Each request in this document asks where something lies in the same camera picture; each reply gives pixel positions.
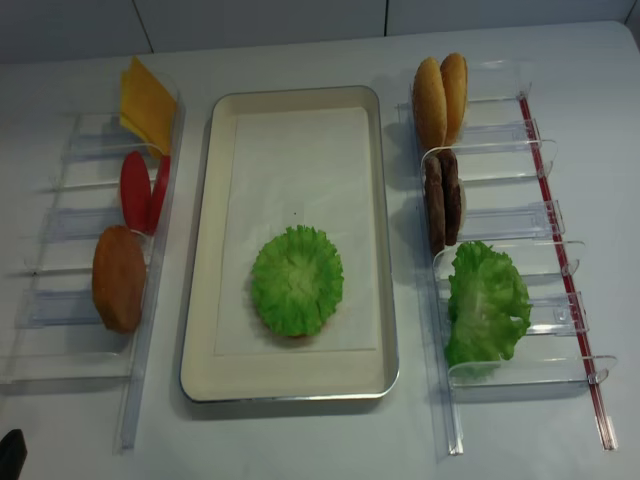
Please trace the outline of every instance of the plastic food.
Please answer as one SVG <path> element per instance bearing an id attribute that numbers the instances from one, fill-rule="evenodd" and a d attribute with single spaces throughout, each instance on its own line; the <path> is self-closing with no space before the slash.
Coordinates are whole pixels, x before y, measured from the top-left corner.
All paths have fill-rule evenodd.
<path id="1" fill-rule="evenodd" d="M 162 157 L 162 160 L 160 161 L 160 168 L 156 174 L 156 183 L 153 186 L 153 193 L 151 194 L 151 202 L 149 204 L 147 228 L 145 230 L 149 235 L 156 233 L 156 228 L 158 227 L 158 221 L 160 220 L 160 214 L 162 213 L 164 196 L 167 193 L 167 186 L 169 185 L 170 164 L 171 157 L 167 155 Z"/>
<path id="2" fill-rule="evenodd" d="M 447 135 L 447 98 L 435 58 L 427 58 L 418 67 L 412 95 L 413 117 L 422 148 L 441 147 Z"/>
<path id="3" fill-rule="evenodd" d="M 431 254 L 444 249 L 446 232 L 446 210 L 442 188 L 442 168 L 438 157 L 432 155 L 424 163 L 424 199 L 429 220 L 429 245 Z"/>
<path id="4" fill-rule="evenodd" d="M 138 60 L 131 59 L 121 77 L 120 124 L 156 145 L 149 152 L 160 159 L 171 150 L 171 125 L 176 101 L 158 79 Z"/>
<path id="5" fill-rule="evenodd" d="M 267 243 L 251 295 L 264 324 L 286 337 L 317 335 L 342 300 L 342 262 L 323 231 L 298 225 Z"/>
<path id="6" fill-rule="evenodd" d="M 151 201 L 149 172 L 140 152 L 131 152 L 120 171 L 120 201 L 124 221 L 131 230 L 145 232 Z"/>
<path id="7" fill-rule="evenodd" d="M 147 277 L 144 255 L 136 235 L 123 225 L 107 228 L 93 257 L 93 303 L 109 330 L 131 333 L 142 316 Z"/>
<path id="8" fill-rule="evenodd" d="M 458 159 L 452 150 L 441 150 L 438 152 L 438 160 L 442 170 L 444 193 L 445 244 L 453 246 L 458 242 L 463 207 L 458 178 Z"/>
<path id="9" fill-rule="evenodd" d="M 459 53 L 451 53 L 442 61 L 440 72 L 447 98 L 447 137 L 444 144 L 453 145 L 458 139 L 467 107 L 467 61 Z"/>
<path id="10" fill-rule="evenodd" d="M 531 322 L 529 293 L 511 258 L 482 242 L 463 243 L 449 277 L 449 367 L 513 357 Z"/>

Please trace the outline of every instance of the clear acrylic holder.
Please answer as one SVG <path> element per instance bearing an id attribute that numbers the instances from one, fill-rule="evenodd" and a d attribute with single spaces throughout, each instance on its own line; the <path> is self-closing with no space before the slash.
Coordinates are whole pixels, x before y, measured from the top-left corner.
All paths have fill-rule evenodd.
<path id="1" fill-rule="evenodd" d="M 521 207 L 468 210 L 458 241 L 551 238 L 564 233 L 557 201 Z"/>
<path id="2" fill-rule="evenodd" d="M 415 132 L 411 95 L 407 104 L 398 105 L 400 124 L 409 132 L 409 143 L 415 152 L 415 188 L 423 193 L 416 198 L 415 210 L 419 216 L 416 234 L 421 238 L 417 244 L 424 248 L 415 252 L 414 263 L 427 376 L 436 392 L 431 402 L 433 418 L 437 419 L 434 428 L 442 433 L 449 455 L 464 452 L 458 403 L 509 401 L 522 392 L 525 393 L 520 398 L 558 398 L 567 393 L 565 389 L 572 394 L 591 393 L 602 445 L 606 450 L 617 448 L 599 388 L 616 359 L 590 353 L 586 312 L 572 277 L 580 265 L 584 245 L 562 241 L 562 215 L 546 181 L 557 146 L 540 138 L 531 117 L 528 71 L 529 65 L 520 62 L 470 64 L 465 124 L 451 147 L 425 152 Z M 456 153 L 463 185 L 477 182 L 483 188 L 492 188 L 505 180 L 540 183 L 542 201 L 533 206 L 507 205 L 474 211 L 467 205 L 467 218 L 460 232 L 460 240 L 492 243 L 491 240 L 514 239 L 512 243 L 494 244 L 494 248 L 507 251 L 512 257 L 528 285 L 533 308 L 532 325 L 509 361 L 449 368 L 444 356 L 450 334 L 448 276 L 453 274 L 451 261 L 457 247 L 446 248 L 431 261 L 423 164 L 429 155 L 445 148 Z"/>
<path id="3" fill-rule="evenodd" d="M 124 336 L 104 328 L 90 284 L 100 234 L 109 225 L 124 224 L 118 198 L 124 157 L 133 150 L 142 153 L 152 181 L 159 164 L 149 154 L 149 149 L 160 151 L 158 147 L 141 142 L 119 125 L 119 113 L 114 113 L 119 105 L 118 76 L 103 86 L 102 95 L 75 99 L 72 93 L 63 101 L 59 116 L 73 119 L 73 129 L 61 154 L 60 173 L 50 177 L 53 202 L 35 239 L 35 251 L 24 255 L 24 273 L 31 282 L 9 332 L 13 340 L 9 352 L 0 353 L 0 384 L 60 381 L 64 388 L 69 379 L 121 380 L 118 452 L 135 443 L 184 118 L 175 84 L 165 75 L 156 76 L 176 99 L 177 111 L 171 152 L 161 152 L 171 155 L 171 169 L 158 228 L 153 237 L 139 237 L 148 266 L 136 333 Z M 96 97 L 99 107 L 92 103 Z M 62 206 L 64 196 L 74 192 L 101 205 L 85 208 L 79 201 Z"/>

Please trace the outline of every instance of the top bun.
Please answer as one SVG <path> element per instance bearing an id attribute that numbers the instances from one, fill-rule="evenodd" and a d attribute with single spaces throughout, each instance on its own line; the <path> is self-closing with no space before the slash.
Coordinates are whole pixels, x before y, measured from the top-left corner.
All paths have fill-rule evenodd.
<path id="1" fill-rule="evenodd" d="M 447 106 L 447 133 L 444 145 L 456 142 L 464 110 L 467 106 L 467 61 L 459 53 L 452 53 L 440 66 Z"/>

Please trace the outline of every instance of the lettuce on tray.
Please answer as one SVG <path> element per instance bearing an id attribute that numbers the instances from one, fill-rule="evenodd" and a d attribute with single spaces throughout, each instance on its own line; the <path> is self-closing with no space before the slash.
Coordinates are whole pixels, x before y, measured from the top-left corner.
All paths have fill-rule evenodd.
<path id="1" fill-rule="evenodd" d="M 509 255 L 483 242 L 463 243 L 449 277 L 449 367 L 509 360 L 531 326 L 529 293 Z"/>
<path id="2" fill-rule="evenodd" d="M 286 337 L 317 335 L 342 300 L 342 261 L 327 234 L 288 227 L 253 265 L 251 296 L 264 324 Z"/>

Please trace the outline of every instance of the black object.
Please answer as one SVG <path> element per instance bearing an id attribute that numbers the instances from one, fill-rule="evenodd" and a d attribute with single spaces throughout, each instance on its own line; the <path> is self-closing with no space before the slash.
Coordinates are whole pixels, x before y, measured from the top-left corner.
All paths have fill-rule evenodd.
<path id="1" fill-rule="evenodd" d="M 11 430 L 0 440 L 0 478 L 18 480 L 27 458 L 27 444 L 22 430 Z"/>

